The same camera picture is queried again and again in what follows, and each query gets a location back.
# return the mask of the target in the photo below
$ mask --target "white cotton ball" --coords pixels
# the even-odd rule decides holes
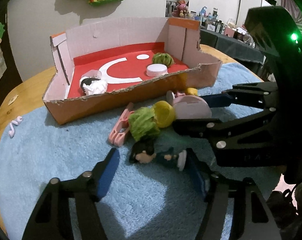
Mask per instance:
[[[105,80],[94,80],[91,85],[83,84],[83,89],[87,96],[99,95],[107,91],[108,83]]]

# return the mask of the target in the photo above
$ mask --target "green yarn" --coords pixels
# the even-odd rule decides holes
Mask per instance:
[[[154,110],[148,107],[141,107],[129,116],[130,132],[135,141],[144,136],[154,138],[160,134],[154,117]]]
[[[174,64],[174,60],[168,53],[157,53],[152,58],[153,64],[163,64],[167,67],[170,67],[172,64]]]

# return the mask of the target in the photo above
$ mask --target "pink plastic clip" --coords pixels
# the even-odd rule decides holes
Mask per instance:
[[[176,94],[175,94],[175,97],[182,97],[182,96],[185,96],[186,94],[184,92],[179,92],[177,91]]]
[[[109,142],[114,144],[115,146],[121,147],[130,131],[129,126],[129,116],[134,113],[132,111],[133,103],[129,103],[126,109],[121,114],[118,122],[113,127],[110,135],[109,135]]]

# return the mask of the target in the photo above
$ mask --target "pink round lid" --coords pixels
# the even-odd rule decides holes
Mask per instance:
[[[168,68],[163,64],[151,64],[147,67],[147,76],[157,77],[168,73]]]

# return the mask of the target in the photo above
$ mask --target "cardboard box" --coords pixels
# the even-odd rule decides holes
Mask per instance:
[[[185,90],[214,85],[221,61],[200,51],[200,23],[182,18],[119,18],[66,30],[51,36],[57,73],[49,83],[43,102],[58,124],[90,114],[157,98],[168,90]],[[145,43],[164,43],[164,50],[188,69],[151,78],[102,95],[69,98],[74,59],[112,48]]]

